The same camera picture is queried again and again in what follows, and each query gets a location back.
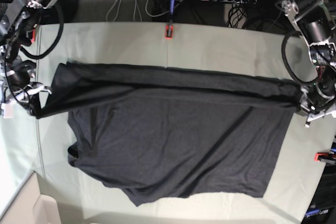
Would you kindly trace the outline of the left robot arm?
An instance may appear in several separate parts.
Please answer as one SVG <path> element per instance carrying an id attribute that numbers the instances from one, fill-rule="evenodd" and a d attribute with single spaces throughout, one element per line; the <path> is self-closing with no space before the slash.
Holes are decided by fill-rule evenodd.
<path id="1" fill-rule="evenodd" d="M 335 117 L 335 19 L 327 4 L 330 0 L 277 0 L 275 6 L 293 26 L 281 44 L 283 63 L 302 91 L 300 111 L 307 116 L 305 126 L 327 115 Z M 300 36 L 317 77 L 303 81 L 291 69 L 286 56 L 287 42 Z"/>

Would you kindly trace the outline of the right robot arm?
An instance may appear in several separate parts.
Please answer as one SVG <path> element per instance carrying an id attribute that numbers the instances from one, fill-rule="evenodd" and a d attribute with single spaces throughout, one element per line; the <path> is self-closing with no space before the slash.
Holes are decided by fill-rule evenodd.
<path id="1" fill-rule="evenodd" d="M 32 43 L 29 33 L 39 24 L 42 11 L 56 9 L 59 28 L 54 42 L 39 55 L 27 51 Z M 33 109 L 39 93 L 52 93 L 50 87 L 34 81 L 36 63 L 56 47 L 64 29 L 64 15 L 58 0 L 13 0 L 1 17 L 1 116 L 10 118 L 14 104 Z"/>

